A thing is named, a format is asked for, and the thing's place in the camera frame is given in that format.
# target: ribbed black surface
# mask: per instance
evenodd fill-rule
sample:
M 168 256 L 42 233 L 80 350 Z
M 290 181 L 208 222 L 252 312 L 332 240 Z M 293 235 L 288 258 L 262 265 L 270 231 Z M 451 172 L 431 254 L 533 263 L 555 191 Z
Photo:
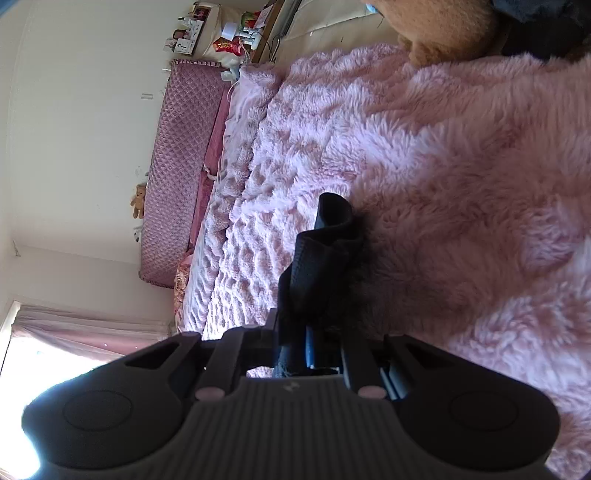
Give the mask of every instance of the ribbed black surface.
M 342 377 L 242 381 L 228 398 L 199 403 L 177 436 L 142 462 L 111 471 L 46 466 L 41 480 L 550 480 L 541 465 L 479 474 L 420 450 L 387 401 L 364 400 Z

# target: black plastic mount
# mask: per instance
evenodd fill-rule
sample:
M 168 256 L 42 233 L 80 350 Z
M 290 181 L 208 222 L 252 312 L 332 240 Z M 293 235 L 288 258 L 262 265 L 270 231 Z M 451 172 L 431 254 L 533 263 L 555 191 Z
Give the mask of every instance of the black plastic mount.
M 265 326 L 221 340 L 174 336 L 51 388 L 27 407 L 23 429 L 52 464 L 127 465 L 169 442 L 196 402 L 231 395 L 247 370 L 273 367 L 277 337 L 273 310 Z M 354 330 L 309 330 L 307 358 L 359 396 L 389 401 L 406 433 L 451 465 L 511 471 L 544 459 L 556 441 L 558 414 L 545 395 L 411 337 L 372 343 Z

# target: stuffed animal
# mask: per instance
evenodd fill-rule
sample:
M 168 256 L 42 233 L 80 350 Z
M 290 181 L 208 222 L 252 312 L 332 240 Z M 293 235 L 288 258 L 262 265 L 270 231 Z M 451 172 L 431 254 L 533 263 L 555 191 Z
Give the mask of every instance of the stuffed animal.
M 410 54 L 415 67 L 473 60 L 494 39 L 497 13 L 491 0 L 373 0 Z
M 138 216 L 144 218 L 144 198 L 146 196 L 146 185 L 137 185 L 135 188 L 135 197 L 131 200 L 131 206 L 134 208 L 134 218 Z

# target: pink quilted headboard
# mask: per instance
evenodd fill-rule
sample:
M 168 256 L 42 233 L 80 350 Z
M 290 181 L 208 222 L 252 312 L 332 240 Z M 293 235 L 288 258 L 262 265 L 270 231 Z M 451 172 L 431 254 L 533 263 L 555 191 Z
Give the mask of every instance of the pink quilted headboard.
M 139 276 L 172 288 L 189 244 L 198 178 L 222 95 L 222 69 L 177 60 L 166 88 L 145 197 Z

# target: white wall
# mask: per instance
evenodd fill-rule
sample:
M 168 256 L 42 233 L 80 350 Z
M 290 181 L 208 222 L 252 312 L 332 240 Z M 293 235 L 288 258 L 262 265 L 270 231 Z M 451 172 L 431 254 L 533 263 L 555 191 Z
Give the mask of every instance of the white wall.
M 105 319 L 173 320 L 173 291 L 140 280 L 132 264 L 30 247 L 20 253 L 5 270 L 11 299 Z
M 35 0 L 9 128 L 17 243 L 138 262 L 129 201 L 150 165 L 164 41 L 191 3 Z
M 20 0 L 0 17 L 0 260 L 12 250 L 6 144 L 8 104 L 22 31 L 32 4 L 33 0 Z

